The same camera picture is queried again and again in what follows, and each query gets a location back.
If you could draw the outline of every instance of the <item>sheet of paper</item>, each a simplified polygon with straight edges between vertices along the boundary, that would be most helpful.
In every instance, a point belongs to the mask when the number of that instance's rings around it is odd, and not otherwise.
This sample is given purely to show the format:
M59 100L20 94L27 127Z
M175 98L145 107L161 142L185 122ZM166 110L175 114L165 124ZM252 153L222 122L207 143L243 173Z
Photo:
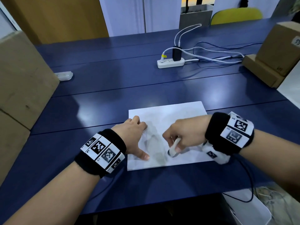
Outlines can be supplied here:
M129 110L129 118L138 115L140 120L148 125L139 141L139 148L147 152L150 159L143 161L134 155L128 155L127 170L212 161L207 154L199 150L199 147L186 148L182 153L172 158L167 154L169 147L162 137L163 132L177 119L205 114L206 111L202 102L187 102Z

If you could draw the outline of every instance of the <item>brown cardboard box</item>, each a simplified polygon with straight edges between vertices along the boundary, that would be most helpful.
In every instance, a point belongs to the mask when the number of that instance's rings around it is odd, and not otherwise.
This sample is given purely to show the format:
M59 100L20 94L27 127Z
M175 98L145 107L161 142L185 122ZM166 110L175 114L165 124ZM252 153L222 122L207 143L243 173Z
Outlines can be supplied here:
M278 72L258 60L256 55L246 55L242 64L272 88L278 88L284 80Z
M23 148L29 130L0 111L0 185Z
M277 23L263 42L257 59L286 76L300 59L300 24Z
M59 84L22 31L0 40L0 109L29 130Z
M0 185L58 84L24 32L0 39Z

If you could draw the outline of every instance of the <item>power strip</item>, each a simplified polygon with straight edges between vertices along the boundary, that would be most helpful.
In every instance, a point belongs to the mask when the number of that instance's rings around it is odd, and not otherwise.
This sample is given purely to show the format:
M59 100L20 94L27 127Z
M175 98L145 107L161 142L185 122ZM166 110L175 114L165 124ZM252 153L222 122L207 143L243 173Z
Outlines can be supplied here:
M170 59L164 59L164 60L157 60L157 67L159 69L163 68L170 68L170 67L177 67L177 66L183 66L185 64L185 60L181 58L179 61L173 61L172 58Z

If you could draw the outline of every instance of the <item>table surface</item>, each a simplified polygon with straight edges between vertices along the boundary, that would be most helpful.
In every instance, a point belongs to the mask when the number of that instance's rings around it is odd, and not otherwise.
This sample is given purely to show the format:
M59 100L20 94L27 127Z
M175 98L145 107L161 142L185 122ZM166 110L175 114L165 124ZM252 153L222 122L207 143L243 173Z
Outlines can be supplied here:
M182 47L198 41L237 47L260 43L276 22L264 19L198 28ZM178 30L42 45L54 72L72 71L61 82L0 187L0 224L61 172L94 133L128 118L129 109L202 101L207 113L234 111L256 128L300 144L300 110L240 64L186 63L158 69L156 60L173 46ZM257 53L260 44L236 51ZM196 51L207 57L218 53ZM248 161L256 186L271 179ZM131 207L249 188L237 161L127 171L126 160L95 187L82 213Z

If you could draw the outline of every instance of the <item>yellow chair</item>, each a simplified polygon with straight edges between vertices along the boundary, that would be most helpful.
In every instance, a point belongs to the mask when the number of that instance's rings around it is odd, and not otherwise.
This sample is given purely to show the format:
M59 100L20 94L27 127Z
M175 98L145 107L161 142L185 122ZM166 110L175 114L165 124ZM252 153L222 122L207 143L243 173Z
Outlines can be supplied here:
M213 15L211 25L226 24L245 20L259 20L263 15L257 8L233 8L217 12Z

